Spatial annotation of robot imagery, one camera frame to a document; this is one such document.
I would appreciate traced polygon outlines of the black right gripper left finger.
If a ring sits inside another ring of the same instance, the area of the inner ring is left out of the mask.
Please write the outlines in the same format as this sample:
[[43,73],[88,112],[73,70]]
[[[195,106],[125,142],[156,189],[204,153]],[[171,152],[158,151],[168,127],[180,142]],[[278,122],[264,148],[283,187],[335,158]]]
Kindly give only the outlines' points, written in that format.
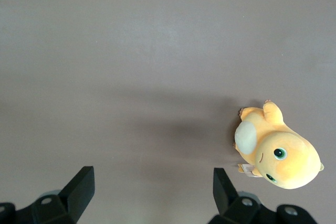
[[44,194],[25,208],[2,202],[1,223],[77,223],[94,196],[94,184],[94,168],[84,166],[61,191]]

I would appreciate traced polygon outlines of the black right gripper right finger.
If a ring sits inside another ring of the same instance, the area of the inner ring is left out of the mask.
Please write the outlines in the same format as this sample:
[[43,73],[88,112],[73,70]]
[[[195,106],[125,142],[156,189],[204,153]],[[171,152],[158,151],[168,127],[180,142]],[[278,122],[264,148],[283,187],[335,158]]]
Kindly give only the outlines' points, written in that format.
[[223,168],[214,168],[213,197],[218,215],[210,223],[316,223],[299,206],[284,204],[272,211],[256,195],[237,192]]

